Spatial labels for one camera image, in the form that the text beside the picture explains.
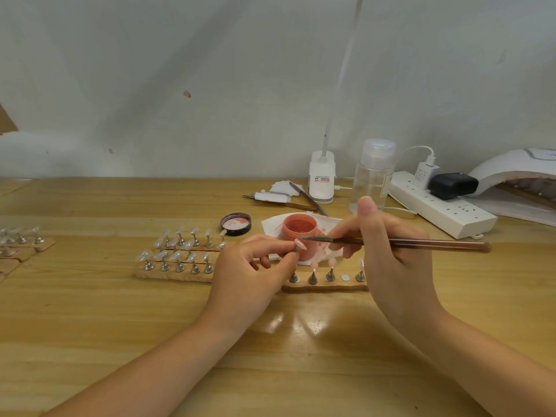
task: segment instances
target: forearm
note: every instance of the forearm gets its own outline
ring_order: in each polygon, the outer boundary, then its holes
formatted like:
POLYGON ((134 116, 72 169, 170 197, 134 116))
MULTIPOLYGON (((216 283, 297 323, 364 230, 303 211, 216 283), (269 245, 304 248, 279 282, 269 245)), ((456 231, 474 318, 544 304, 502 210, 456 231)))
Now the forearm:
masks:
POLYGON ((408 338, 493 416, 556 415, 556 372, 454 316, 408 338))
POLYGON ((45 417, 166 417, 238 338, 238 334, 195 324, 45 417))

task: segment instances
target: hand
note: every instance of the hand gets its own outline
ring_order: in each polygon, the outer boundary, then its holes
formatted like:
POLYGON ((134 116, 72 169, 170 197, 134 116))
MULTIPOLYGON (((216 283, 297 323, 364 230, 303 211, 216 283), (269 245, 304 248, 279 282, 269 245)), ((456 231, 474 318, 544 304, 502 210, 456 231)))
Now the hand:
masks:
POLYGON ((240 336, 266 309, 273 295, 295 272, 299 254, 295 242, 254 235, 227 247, 216 261, 212 287, 199 321, 240 336), (275 266, 268 255, 284 258, 275 266), (254 263, 260 259, 263 270, 254 263))
MULTIPOLYGON (((433 283, 431 252, 391 248, 388 237, 428 238, 426 231, 377 209, 370 197, 358 203, 358 214, 333 228, 329 237, 363 237, 365 243, 365 275, 372 298, 388 321, 402 334, 406 330, 427 325, 443 312, 433 283)), ((349 258, 361 249, 344 247, 349 258)))

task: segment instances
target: black plug adapter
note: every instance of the black plug adapter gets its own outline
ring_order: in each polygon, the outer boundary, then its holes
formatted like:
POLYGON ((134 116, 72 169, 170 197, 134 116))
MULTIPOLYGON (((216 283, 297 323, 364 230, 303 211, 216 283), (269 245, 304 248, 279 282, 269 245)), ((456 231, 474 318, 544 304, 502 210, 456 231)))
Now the black plug adapter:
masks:
POLYGON ((471 195, 479 186, 479 180, 462 172, 435 175, 429 183, 430 194, 442 200, 471 195))

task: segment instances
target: right hand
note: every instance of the right hand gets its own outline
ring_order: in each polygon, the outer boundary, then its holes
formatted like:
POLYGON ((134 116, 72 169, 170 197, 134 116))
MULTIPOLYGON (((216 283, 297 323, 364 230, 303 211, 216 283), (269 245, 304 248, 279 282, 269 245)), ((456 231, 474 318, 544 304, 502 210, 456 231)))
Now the right hand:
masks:
MULTIPOLYGON (((418 330, 443 314, 433 283, 431 252, 390 247, 388 237, 428 238, 426 231, 403 223, 399 218, 377 209, 370 197, 358 203, 358 214, 333 228, 331 238, 362 237, 365 243, 365 275, 376 305, 402 334, 418 330)), ((350 258, 361 246, 344 247, 350 258)))

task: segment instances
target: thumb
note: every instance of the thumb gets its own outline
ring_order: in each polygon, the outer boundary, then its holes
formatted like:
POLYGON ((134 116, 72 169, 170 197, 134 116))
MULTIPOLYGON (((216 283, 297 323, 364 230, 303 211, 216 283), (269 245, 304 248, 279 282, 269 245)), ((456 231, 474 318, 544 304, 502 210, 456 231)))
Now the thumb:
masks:
POLYGON ((382 212, 369 196, 361 197, 357 205, 359 229, 365 243, 365 255, 373 259, 393 256, 382 212))
POLYGON ((272 280, 272 284, 276 287, 275 291, 278 291, 284 282, 294 274, 297 269, 298 260, 299 253, 288 253, 276 266, 267 271, 269 279, 272 280))

